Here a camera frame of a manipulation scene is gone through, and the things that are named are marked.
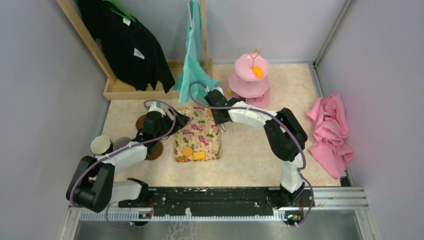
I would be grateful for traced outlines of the yellow cheese wedge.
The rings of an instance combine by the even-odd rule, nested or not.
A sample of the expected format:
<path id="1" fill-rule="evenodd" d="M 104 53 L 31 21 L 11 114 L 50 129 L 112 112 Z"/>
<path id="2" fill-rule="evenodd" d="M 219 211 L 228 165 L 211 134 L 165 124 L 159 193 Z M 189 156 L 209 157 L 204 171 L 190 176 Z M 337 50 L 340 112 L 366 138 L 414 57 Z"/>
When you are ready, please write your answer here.
<path id="1" fill-rule="evenodd" d="M 228 89 L 226 90 L 226 94 L 227 94 L 228 96 L 232 96 L 232 95 L 233 95 L 233 91 L 232 91 L 230 88 L 228 88 Z"/>

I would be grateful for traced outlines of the floral serving tray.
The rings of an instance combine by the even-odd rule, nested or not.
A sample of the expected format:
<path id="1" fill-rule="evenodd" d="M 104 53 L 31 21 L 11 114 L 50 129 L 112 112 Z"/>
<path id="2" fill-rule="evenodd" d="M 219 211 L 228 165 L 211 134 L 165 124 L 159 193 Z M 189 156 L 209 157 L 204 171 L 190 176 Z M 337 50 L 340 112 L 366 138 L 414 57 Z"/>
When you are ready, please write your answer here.
<path id="1" fill-rule="evenodd" d="M 221 158 L 222 142 L 220 127 L 215 123 L 213 116 L 208 116 L 207 109 L 202 106 L 182 107 L 178 112 L 189 116 L 189 123 L 173 135 L 174 160 L 183 156 L 184 147 L 191 147 L 193 152 L 205 152 L 206 158 L 193 161 L 193 155 L 187 157 L 187 162 L 209 162 Z"/>

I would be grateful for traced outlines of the round orange cookie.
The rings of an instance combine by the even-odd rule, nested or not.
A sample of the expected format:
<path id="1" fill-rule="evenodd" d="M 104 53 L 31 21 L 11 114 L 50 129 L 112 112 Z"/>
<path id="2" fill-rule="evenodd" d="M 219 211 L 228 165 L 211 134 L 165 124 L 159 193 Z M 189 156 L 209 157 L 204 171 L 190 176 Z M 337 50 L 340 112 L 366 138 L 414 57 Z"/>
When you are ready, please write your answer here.
<path id="1" fill-rule="evenodd" d="M 194 150 L 192 147 L 186 146 L 182 149 L 182 155 L 184 157 L 190 157 L 193 155 L 193 153 L 194 153 Z"/>

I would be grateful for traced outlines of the small brown cookie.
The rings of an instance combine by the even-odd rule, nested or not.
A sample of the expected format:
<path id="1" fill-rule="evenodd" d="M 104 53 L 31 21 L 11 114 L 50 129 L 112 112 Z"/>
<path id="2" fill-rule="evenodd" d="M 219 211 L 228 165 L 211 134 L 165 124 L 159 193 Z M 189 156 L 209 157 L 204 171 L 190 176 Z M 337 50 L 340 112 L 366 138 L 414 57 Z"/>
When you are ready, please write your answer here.
<path id="1" fill-rule="evenodd" d="M 176 159 L 176 161 L 179 162 L 179 163 L 185 163 L 185 162 L 187 162 L 187 157 L 185 157 L 185 156 L 179 156 Z"/>

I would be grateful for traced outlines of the yellow square biscuit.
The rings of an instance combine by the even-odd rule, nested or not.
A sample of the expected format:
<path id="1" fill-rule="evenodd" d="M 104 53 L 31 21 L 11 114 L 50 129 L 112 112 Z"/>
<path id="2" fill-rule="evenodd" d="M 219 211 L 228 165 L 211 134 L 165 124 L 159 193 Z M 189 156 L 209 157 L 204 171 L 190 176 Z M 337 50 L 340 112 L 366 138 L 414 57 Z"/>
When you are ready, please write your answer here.
<path id="1" fill-rule="evenodd" d="M 206 153 L 204 151 L 194 152 L 192 154 L 193 161 L 201 161 L 206 158 Z"/>

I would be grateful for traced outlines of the orange croissant pastry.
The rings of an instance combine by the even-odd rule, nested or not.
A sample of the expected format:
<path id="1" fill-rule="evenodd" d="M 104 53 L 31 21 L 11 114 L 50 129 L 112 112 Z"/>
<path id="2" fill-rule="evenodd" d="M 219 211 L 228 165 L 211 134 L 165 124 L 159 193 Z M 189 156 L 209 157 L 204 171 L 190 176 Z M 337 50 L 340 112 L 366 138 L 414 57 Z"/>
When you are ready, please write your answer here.
<path id="1" fill-rule="evenodd" d="M 264 72 L 263 72 L 263 70 L 262 70 L 262 68 L 260 66 L 253 66 L 251 68 L 251 70 L 252 70 L 255 78 L 261 79 L 261 78 L 264 77 Z"/>

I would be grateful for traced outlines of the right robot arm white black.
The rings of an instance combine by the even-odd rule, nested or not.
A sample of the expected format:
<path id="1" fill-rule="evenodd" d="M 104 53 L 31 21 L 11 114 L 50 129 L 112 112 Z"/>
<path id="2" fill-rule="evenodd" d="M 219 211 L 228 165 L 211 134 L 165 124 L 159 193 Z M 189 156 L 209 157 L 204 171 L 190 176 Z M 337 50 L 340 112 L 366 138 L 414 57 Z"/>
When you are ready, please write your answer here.
<path id="1" fill-rule="evenodd" d="M 295 206 L 305 188 L 301 171 L 306 167 L 304 149 L 308 135 L 293 112 L 288 108 L 261 109 L 238 98 L 228 100 L 220 87 L 208 92 L 205 100 L 215 123 L 240 123 L 265 132 L 271 151 L 281 160 L 282 180 L 275 199 L 281 205 Z"/>

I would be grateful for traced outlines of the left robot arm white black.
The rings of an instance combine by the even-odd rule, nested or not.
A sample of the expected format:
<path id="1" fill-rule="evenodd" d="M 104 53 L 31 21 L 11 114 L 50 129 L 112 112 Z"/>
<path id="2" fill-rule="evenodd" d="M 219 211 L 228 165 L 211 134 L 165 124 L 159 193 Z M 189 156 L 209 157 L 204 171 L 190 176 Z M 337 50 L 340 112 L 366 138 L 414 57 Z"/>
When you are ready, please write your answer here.
<path id="1" fill-rule="evenodd" d="M 66 191 L 66 199 L 74 207 L 100 213 L 114 202 L 131 201 L 138 207 L 149 203 L 148 184 L 129 178 L 115 182 L 115 175 L 132 165 L 146 160 L 155 152 L 161 139 L 183 129 L 190 117 L 168 108 L 173 118 L 160 109 L 149 110 L 143 126 L 124 147 L 100 157 L 81 158 Z"/>

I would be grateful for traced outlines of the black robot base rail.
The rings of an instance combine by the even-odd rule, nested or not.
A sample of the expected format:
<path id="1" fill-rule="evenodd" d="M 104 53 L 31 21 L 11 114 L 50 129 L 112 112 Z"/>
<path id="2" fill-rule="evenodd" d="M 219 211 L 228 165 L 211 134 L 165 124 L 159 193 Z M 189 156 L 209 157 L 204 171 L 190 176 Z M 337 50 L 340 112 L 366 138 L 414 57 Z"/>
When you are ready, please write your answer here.
<path id="1" fill-rule="evenodd" d="M 152 220 L 271 221 L 294 226 L 315 206 L 309 188 L 291 194 L 282 187 L 148 187 L 120 208 L 146 208 Z"/>

